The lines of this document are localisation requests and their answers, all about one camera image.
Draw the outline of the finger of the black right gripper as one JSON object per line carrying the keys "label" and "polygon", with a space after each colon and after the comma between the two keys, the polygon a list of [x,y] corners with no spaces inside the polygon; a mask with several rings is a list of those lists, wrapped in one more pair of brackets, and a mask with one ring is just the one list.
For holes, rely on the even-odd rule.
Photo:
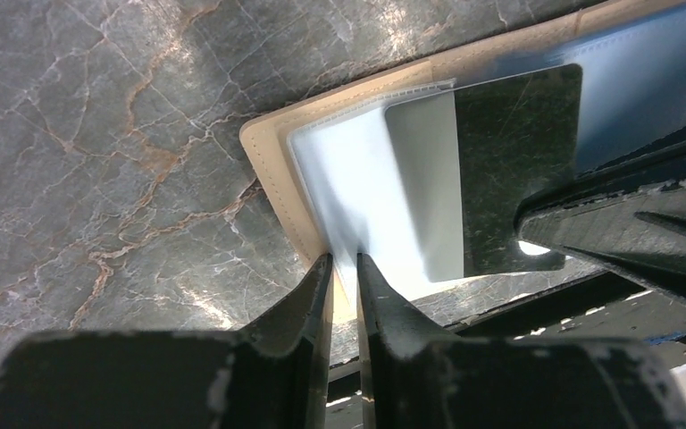
{"label": "finger of the black right gripper", "polygon": [[525,204],[516,230],[686,306],[686,127]]}

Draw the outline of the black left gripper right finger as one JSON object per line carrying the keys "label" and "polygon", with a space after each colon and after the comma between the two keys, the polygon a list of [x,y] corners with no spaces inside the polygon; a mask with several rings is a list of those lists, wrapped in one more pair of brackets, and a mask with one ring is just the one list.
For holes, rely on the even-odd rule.
{"label": "black left gripper right finger", "polygon": [[621,338],[463,338],[357,258],[367,428],[686,428],[686,401],[649,347]]}

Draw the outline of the cream leather card holder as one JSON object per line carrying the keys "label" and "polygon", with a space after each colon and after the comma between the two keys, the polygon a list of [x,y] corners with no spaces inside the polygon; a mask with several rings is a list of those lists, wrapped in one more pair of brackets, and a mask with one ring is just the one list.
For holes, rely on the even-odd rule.
{"label": "cream leather card holder", "polygon": [[358,253],[411,300],[562,268],[524,250],[517,207],[684,125],[686,1],[608,1],[281,108],[239,140],[304,261],[332,254],[346,322]]}

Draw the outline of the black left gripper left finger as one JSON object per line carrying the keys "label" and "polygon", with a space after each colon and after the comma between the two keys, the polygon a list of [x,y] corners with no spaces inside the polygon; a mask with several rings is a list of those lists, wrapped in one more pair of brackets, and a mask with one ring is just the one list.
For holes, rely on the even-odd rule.
{"label": "black left gripper left finger", "polygon": [[331,255],[236,331],[48,331],[0,365],[0,428],[321,428]]}

